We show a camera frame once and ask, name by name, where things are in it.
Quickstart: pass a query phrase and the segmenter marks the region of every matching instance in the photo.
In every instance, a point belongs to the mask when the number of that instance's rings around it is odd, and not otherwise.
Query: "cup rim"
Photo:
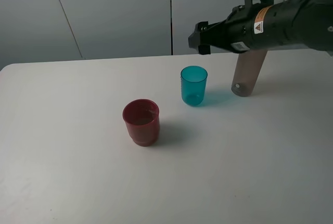
[[[199,68],[203,69],[203,70],[205,71],[205,73],[206,73],[204,79],[203,79],[203,80],[200,80],[200,81],[189,81],[189,80],[187,80],[186,78],[184,78],[184,77],[183,77],[183,71],[184,71],[186,68],[190,68],[190,67],[199,67]],[[202,81],[205,81],[205,80],[207,79],[207,77],[208,77],[208,72],[206,71],[206,69],[203,68],[203,67],[200,67],[200,66],[198,66],[198,65],[189,65],[188,67],[183,68],[182,71],[181,71],[181,78],[182,78],[183,80],[187,81],[187,82],[190,82],[190,83],[201,83]]]
[[[126,120],[126,118],[125,118],[125,110],[126,110],[131,104],[136,103],[136,102],[139,102],[139,101],[141,101],[141,102],[149,102],[149,103],[153,104],[153,105],[156,107],[156,112],[157,112],[157,114],[156,114],[155,118],[154,118],[153,120],[151,120],[151,121],[150,121],[149,123],[147,123],[147,124],[142,124],[142,125],[132,124],[132,123],[128,122],[128,121]],[[123,110],[123,119],[124,119],[124,121],[125,121],[127,124],[131,125],[131,126],[137,126],[137,127],[147,126],[147,125],[151,124],[151,123],[154,122],[156,119],[158,119],[159,115],[160,115],[160,109],[158,108],[157,104],[156,104],[154,101],[151,101],[151,100],[149,100],[149,99],[143,99],[143,98],[142,98],[142,99],[136,99],[136,100],[133,100],[132,102],[129,102],[129,103],[125,106],[125,108],[124,108],[124,110]]]

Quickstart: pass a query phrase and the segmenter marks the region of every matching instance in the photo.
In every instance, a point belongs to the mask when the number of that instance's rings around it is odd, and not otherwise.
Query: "white label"
[[[264,22],[263,21],[255,22],[253,29],[254,29],[254,34],[263,33],[264,32]]]
[[[230,44],[237,51],[248,51],[250,48],[244,42],[235,42]]]

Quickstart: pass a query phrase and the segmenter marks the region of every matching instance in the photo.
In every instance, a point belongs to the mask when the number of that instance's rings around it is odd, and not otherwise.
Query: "blue cup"
[[[182,99],[189,106],[203,101],[208,73],[202,67],[185,67],[181,72]]]

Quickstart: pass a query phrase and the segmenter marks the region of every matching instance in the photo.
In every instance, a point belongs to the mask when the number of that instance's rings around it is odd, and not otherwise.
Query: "plastic cup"
[[[203,101],[208,73],[202,67],[185,67],[181,72],[182,99],[190,106],[197,106]]]
[[[123,119],[133,141],[140,146],[150,146],[158,139],[160,132],[160,110],[149,99],[130,102],[123,111]]]

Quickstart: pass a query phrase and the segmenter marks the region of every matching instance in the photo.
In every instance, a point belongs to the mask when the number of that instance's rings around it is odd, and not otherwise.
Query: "white table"
[[[271,51],[253,95],[237,55],[12,64],[0,73],[1,224],[331,223],[333,59]],[[180,71],[208,71],[203,106]],[[125,105],[160,108],[149,148]]]

